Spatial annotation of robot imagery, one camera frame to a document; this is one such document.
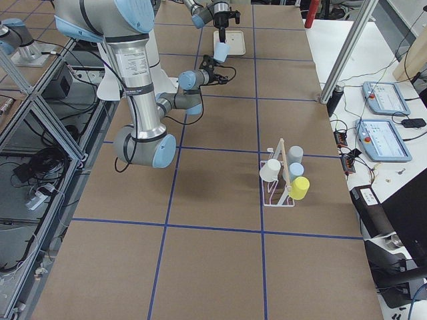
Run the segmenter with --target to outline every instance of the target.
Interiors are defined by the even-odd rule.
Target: table
[[[325,83],[330,70],[338,56],[342,44],[352,26],[351,21],[323,21],[316,20],[313,24],[312,29],[307,30],[308,41],[312,48],[312,54],[316,63],[316,70],[318,72],[319,82]],[[352,53],[346,68],[341,76],[341,79],[347,79],[355,75],[361,75],[366,73],[374,73],[381,68],[388,66],[393,61],[394,55],[391,52],[389,46],[381,36],[380,31],[373,22],[369,22]],[[356,77],[351,80],[345,81],[346,85],[361,85],[364,81],[389,81],[395,82],[393,77],[393,70],[396,68],[398,62],[395,61],[389,68],[383,70],[375,75],[367,75],[364,77]],[[399,83],[399,88],[402,91],[403,96],[408,98],[417,97],[418,94],[414,90],[413,86],[407,81]],[[364,98],[362,96],[362,88],[360,87],[346,87],[345,88],[345,100],[342,99],[336,109],[336,115],[338,119],[343,120],[348,124],[348,127],[354,127],[354,121],[359,119],[357,116],[350,114],[344,110],[345,104],[346,109],[357,115],[363,115],[366,119],[391,119],[391,117],[385,117],[380,115],[374,115],[368,107],[364,108]],[[408,101],[409,108],[411,110],[411,118],[424,118],[427,119],[427,109],[421,100]],[[399,134],[403,139],[415,137],[422,132],[425,132],[425,128],[421,130],[417,129],[405,129],[402,126],[396,126]],[[359,147],[359,144],[355,144],[355,130],[348,131],[348,142],[349,146],[353,149]],[[367,162],[370,167],[376,168],[376,178],[372,185],[373,190],[377,194],[379,200],[383,202],[399,188],[403,187],[407,182],[413,179],[419,172],[425,170],[427,163],[425,162],[425,146],[427,144],[427,138],[421,137],[417,140],[406,142],[406,146],[409,148],[412,154],[413,160],[408,163],[373,163],[368,160],[367,157],[362,155],[361,157]],[[356,163],[356,174],[350,175],[348,178],[348,189],[351,190],[355,186],[368,185],[370,184],[370,176],[368,170],[361,164]],[[384,238],[372,239],[370,241],[375,242],[377,245],[385,248]],[[411,259],[405,248],[395,250],[392,253],[403,253],[407,259]],[[405,311],[396,309],[390,309],[385,304],[381,296],[378,297],[385,319],[393,316],[393,314],[401,313],[403,318],[408,314],[408,309]],[[427,314],[427,301],[417,302],[414,307],[412,319],[424,319]]]
[[[233,9],[247,53],[225,64],[235,80],[202,89],[197,125],[164,120],[172,165],[114,171],[119,106],[32,319],[382,318],[300,12]],[[185,7],[162,3],[155,23],[169,76],[212,53],[215,29]],[[258,164],[280,137],[306,151],[311,189],[292,209],[260,205]]]

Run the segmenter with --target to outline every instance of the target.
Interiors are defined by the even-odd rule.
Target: blue tape line
[[[192,229],[192,230],[209,230],[209,231],[228,231],[228,232],[240,232],[240,233],[261,233],[260,230],[250,230],[250,229],[235,229],[235,228],[221,228],[221,227],[206,227],[203,225],[176,225],[169,224],[167,225],[171,228],[178,229]]]
[[[203,148],[203,147],[181,147],[181,148],[182,149],[188,149],[188,150],[221,151],[221,152],[240,152],[240,153],[258,153],[257,151],[250,151],[250,150],[214,149],[214,148]]]
[[[257,63],[256,63],[256,40],[255,40],[255,9],[252,6],[252,21],[254,34],[254,70],[255,70],[255,102],[256,102],[256,134],[257,134],[257,145],[258,145],[258,169],[260,169],[261,161],[261,138],[260,138],[260,117],[259,117],[259,106],[258,106],[258,74],[257,74]],[[267,268],[266,268],[266,242],[264,237],[264,195],[262,194],[262,182],[258,179],[258,187],[260,192],[260,219],[261,219],[261,252],[262,252],[262,286],[264,295],[264,320],[268,320],[268,300],[267,300]]]
[[[264,231],[267,235],[289,235],[292,237],[309,237],[309,238],[326,238],[326,239],[342,239],[342,240],[363,240],[363,237],[353,237],[349,235],[319,235],[315,233],[294,233],[280,231]]]
[[[148,225],[150,227],[164,227],[163,223],[143,222],[143,221],[124,221],[124,220],[111,220],[111,219],[94,219],[94,218],[81,218],[74,217],[73,221],[84,222],[100,222],[100,223],[115,223],[118,225]]]
[[[238,229],[238,228],[225,228],[225,227],[208,227],[203,225],[180,225],[180,224],[164,224],[156,222],[145,221],[126,221],[126,220],[113,220],[113,219],[96,219],[96,218],[83,218],[74,217],[73,221],[94,222],[94,223],[113,223],[118,225],[145,225],[148,227],[168,227],[176,229],[194,229],[194,230],[207,230],[207,231],[225,231],[225,232],[238,232],[238,233],[257,233],[268,235],[285,235],[289,237],[305,237],[305,238],[325,238],[325,239],[342,239],[342,240],[363,240],[362,237],[354,237],[350,235],[321,235],[317,233],[298,233],[298,232],[285,232],[285,231],[268,231],[268,230],[251,230],[251,229]]]
[[[199,50],[200,50],[200,43],[201,43],[201,36],[202,36],[202,34],[203,34],[203,28],[200,30],[199,44],[197,46],[197,54],[199,53]],[[194,69],[195,69],[196,65],[197,65],[197,58],[194,61]],[[186,122],[186,121],[187,121],[187,115],[185,115],[185,117],[184,117],[184,122]],[[173,193],[175,191],[175,184],[176,184],[176,178],[177,178],[178,169],[179,169],[179,160],[181,158],[181,150],[182,150],[182,143],[183,143],[183,140],[184,140],[184,135],[185,135],[185,125],[182,126],[182,131],[181,131],[181,141],[179,142],[178,155],[177,155],[176,165],[175,165],[175,173],[173,174],[173,180],[172,180],[172,186],[171,186],[171,194],[169,196],[169,203],[167,204],[167,213],[166,213],[166,219],[165,219],[165,227],[163,228],[163,235],[161,236],[160,252],[159,252],[159,257],[157,259],[157,267],[156,267],[156,270],[155,270],[155,277],[154,277],[153,289],[151,291],[151,299],[150,299],[150,303],[149,303],[147,320],[151,320],[151,315],[153,313],[153,305],[154,305],[154,299],[155,299],[155,290],[157,288],[157,282],[158,282],[158,279],[159,279],[161,258],[163,256],[163,248],[164,248],[164,245],[165,245],[167,223],[169,221],[169,215],[170,215],[172,201],[173,201]]]

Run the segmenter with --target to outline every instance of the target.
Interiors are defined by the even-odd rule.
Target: metal pole
[[[358,17],[353,23],[352,28],[342,45],[340,54],[332,67],[328,80],[326,81],[322,95],[320,96],[320,103],[325,104],[328,102],[332,91],[334,90],[334,87],[338,82],[338,79],[340,78],[342,71],[344,70],[344,67],[346,66],[346,63],[350,58],[350,55],[352,54],[363,30],[365,29],[365,25],[369,21],[377,3],[378,0],[365,0],[363,2]]]

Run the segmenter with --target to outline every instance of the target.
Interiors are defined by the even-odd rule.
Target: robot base
[[[42,43],[37,44],[40,48],[40,51],[42,52],[50,52],[56,49],[56,45],[46,45]],[[42,67],[46,64],[48,58],[50,58],[50,55],[41,55],[37,59],[34,59],[32,61],[25,60],[21,57],[19,52],[17,51],[11,58],[12,62],[18,66],[18,67]]]

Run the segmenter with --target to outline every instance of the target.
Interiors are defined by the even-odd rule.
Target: cup
[[[280,161],[277,159],[268,160],[260,170],[261,179],[265,182],[273,182],[277,180],[280,167]]]
[[[301,163],[294,162],[289,166],[289,179],[292,182],[298,177],[301,177],[304,174],[304,167]]]
[[[299,145],[294,145],[290,147],[289,151],[286,153],[286,159],[288,164],[290,163],[301,163],[302,156],[304,155],[304,150]]]
[[[310,182],[305,177],[298,177],[291,183],[291,191],[289,196],[293,200],[302,200],[310,188]]]

